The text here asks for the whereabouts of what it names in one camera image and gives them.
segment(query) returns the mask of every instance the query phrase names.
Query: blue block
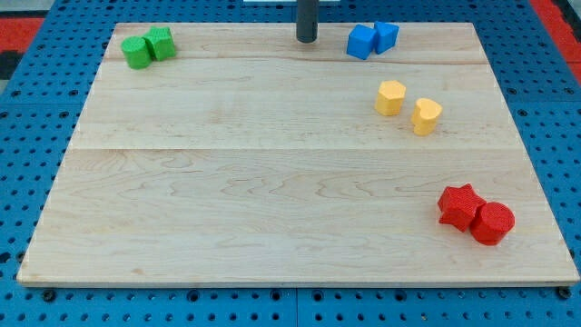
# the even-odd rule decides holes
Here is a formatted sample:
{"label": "blue block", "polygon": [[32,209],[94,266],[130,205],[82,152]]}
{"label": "blue block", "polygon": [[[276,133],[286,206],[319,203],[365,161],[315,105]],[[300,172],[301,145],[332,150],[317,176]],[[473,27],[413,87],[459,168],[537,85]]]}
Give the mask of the blue block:
{"label": "blue block", "polygon": [[367,59],[371,51],[373,51],[376,40],[377,31],[375,29],[364,25],[356,25],[349,33],[347,55],[352,55],[362,60]]}
{"label": "blue block", "polygon": [[375,53],[382,54],[392,48],[398,39],[399,26],[394,24],[375,22],[373,28],[378,32],[378,41],[375,45]]}

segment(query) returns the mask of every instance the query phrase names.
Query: yellow block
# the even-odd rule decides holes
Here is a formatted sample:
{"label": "yellow block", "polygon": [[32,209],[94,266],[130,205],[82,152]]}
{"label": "yellow block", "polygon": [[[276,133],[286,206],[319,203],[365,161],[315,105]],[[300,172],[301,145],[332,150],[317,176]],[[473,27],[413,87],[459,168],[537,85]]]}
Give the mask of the yellow block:
{"label": "yellow block", "polygon": [[416,101],[411,122],[414,124],[414,133],[425,136],[434,131],[438,118],[442,114],[442,106],[434,100],[419,98]]}
{"label": "yellow block", "polygon": [[406,97],[406,86],[398,81],[385,81],[379,86],[375,100],[375,110],[383,115],[399,114],[403,99]]}

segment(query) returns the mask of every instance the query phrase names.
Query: black post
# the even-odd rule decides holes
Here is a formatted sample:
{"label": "black post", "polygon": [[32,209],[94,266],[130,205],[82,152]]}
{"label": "black post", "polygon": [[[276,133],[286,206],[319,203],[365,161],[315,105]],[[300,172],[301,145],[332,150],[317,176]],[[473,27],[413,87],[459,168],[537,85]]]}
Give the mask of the black post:
{"label": "black post", "polygon": [[317,39],[319,0],[297,0],[297,40],[311,43]]}

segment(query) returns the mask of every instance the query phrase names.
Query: blue perforated surface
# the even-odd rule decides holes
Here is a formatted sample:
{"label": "blue perforated surface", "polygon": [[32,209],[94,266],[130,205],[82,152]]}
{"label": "blue perforated surface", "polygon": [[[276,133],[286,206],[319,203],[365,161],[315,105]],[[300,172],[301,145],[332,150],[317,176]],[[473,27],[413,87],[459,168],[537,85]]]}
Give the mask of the blue perforated surface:
{"label": "blue perforated surface", "polygon": [[[0,97],[0,324],[579,325],[581,288],[51,290],[15,282],[116,22],[290,22],[241,0],[60,0]],[[347,1],[323,22],[472,22],[577,267],[581,89],[528,2]]]}

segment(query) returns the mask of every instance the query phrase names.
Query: toy block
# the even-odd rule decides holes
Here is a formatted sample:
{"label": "toy block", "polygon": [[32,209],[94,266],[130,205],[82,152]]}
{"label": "toy block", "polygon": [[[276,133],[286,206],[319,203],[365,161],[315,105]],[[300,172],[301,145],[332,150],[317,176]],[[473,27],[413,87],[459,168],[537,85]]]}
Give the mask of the toy block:
{"label": "toy block", "polygon": [[373,51],[377,31],[373,28],[356,25],[347,40],[347,54],[365,60]]}
{"label": "toy block", "polygon": [[398,81],[381,82],[378,97],[375,100],[375,110],[383,115],[399,114],[406,96],[406,86]]}
{"label": "toy block", "polygon": [[125,56],[125,61],[132,69],[145,68],[152,62],[147,44],[142,37],[127,37],[121,43],[121,50]]}
{"label": "toy block", "polygon": [[515,215],[502,203],[486,203],[480,207],[470,225],[472,236],[485,245],[497,245],[515,226]]}
{"label": "toy block", "polygon": [[175,56],[175,45],[170,27],[152,26],[143,38],[153,59],[162,61]]}
{"label": "toy block", "polygon": [[465,232],[476,219],[478,208],[484,204],[486,201],[474,192],[469,183],[462,187],[448,186],[438,200],[438,207],[442,212],[439,223],[454,225],[461,232]]}
{"label": "toy block", "polygon": [[375,22],[373,29],[378,32],[375,53],[382,54],[396,45],[399,26],[389,23]]}
{"label": "toy block", "polygon": [[419,136],[426,136],[436,128],[438,118],[442,114],[442,106],[437,102],[420,98],[416,101],[411,122],[414,124],[414,133]]}

